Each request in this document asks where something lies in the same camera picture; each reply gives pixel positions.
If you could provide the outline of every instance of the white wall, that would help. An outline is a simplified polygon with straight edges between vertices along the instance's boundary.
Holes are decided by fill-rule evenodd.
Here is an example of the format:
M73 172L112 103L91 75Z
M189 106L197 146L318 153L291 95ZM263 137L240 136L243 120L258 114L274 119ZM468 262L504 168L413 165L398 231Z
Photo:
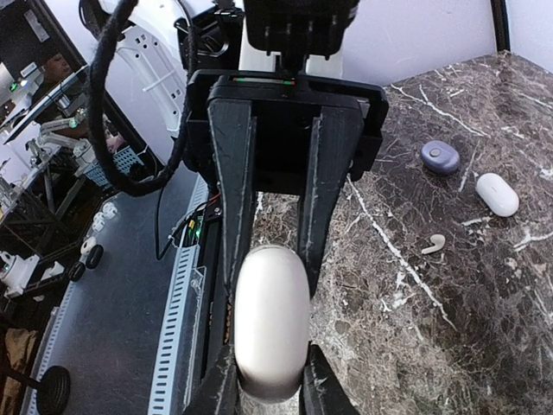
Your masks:
M511 51L553 73L553 0L507 0Z
M490 0L361 0L344 78L383 86L495 51Z

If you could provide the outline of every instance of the white device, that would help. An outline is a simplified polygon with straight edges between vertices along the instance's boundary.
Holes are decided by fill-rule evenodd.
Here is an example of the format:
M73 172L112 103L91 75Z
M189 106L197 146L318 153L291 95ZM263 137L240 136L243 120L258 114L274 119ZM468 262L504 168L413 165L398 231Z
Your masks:
M503 218L518 211L518 195L503 177L487 173L476 182L476 192L496 215Z
M72 118L55 119L54 121L48 121L41 125L41 132L39 137L35 140L36 148L44 149L48 144L59 145L73 150L73 156L75 161L79 165L79 169L75 173L76 176L80 176L88 166L96 162L96 156L90 142L81 138L76 140L73 138L63 137L59 134L55 134L55 131L63 130L66 128L76 128L84 119L86 115L83 112L77 112ZM29 148L35 155L36 148L29 142Z
M0 282L7 287L4 292L5 297L15 298L21 296L40 260L38 255L23 259L19 255L11 255L0 251ZM63 265L54 262L54 265L44 271L41 281L60 275L64 270Z
M297 392L309 345L309 286L303 262L283 246L260 246L245 258L234 304L241 385L264 403Z
M105 216L103 212L98 212L94 215L94 221L92 222L92 230L96 233L102 232L105 226Z
M102 207L102 213L104 214L105 218L107 220L111 220L115 218L115 215L118 214L118 209L115 207L113 202L108 201L103 207Z

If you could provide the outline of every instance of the black wheel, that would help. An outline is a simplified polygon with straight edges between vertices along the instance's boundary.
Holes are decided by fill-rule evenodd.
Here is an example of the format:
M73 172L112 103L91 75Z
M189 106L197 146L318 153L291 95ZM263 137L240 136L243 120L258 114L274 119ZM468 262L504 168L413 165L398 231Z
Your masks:
M71 267L71 270L69 270L69 279L76 283L81 279L83 274L86 271L86 267L82 262L76 262Z
M102 255L104 255L104 247L96 245L88 254L88 258L86 259L86 268L89 270L96 269L102 259Z
M36 406L41 415L61 415L69 400L71 376L61 366L52 366L41 379L41 389L36 391Z

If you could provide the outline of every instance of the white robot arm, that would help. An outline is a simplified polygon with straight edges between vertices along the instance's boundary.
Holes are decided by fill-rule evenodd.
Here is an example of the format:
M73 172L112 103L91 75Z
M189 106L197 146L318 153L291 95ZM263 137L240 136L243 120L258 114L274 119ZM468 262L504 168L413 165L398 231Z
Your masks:
M118 0L99 0L102 9L113 13ZM243 7L243 2L235 2ZM194 16L212 6L210 1L188 1ZM124 31L118 44L118 55L137 73L143 82L143 92L150 93L157 103L163 121L172 137L178 136L181 112L186 93L186 79L175 69L174 61L181 60L180 45L175 22L185 17L176 0L149 0L139 2L130 16L135 23ZM240 48L240 70L274 72L278 53L267 55L248 42L246 26ZM315 76L341 79L341 53L329 61L312 56L306 65L307 73Z
M75 117L55 119L41 125L40 135L36 139L39 147L44 147L46 144L55 144L68 149L75 149L82 145L82 140L63 137L55 134L55 131L65 130L66 128L76 128L85 119L85 115L77 113Z

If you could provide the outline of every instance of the person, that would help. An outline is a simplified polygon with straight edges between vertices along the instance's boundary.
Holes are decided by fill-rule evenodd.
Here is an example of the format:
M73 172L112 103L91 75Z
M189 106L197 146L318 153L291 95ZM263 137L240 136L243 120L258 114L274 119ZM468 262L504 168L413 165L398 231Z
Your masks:
M32 105L36 104L44 96L50 93L60 82L73 73L73 70L62 54L56 54L44 64L43 72L44 81L33 95ZM65 91L66 96L70 99L80 95L81 93L82 87L80 85L72 86ZM38 115L35 118L35 121L39 124L44 124L58 118L59 116L64 118L64 115L58 110L57 106L52 104L40 115ZM88 126L86 122L80 123L76 128L65 128L55 131L56 134L75 139L86 138L87 132ZM106 137L108 149L112 153L115 153L117 149L124 144L124 140L120 134L112 135L110 131L106 131Z

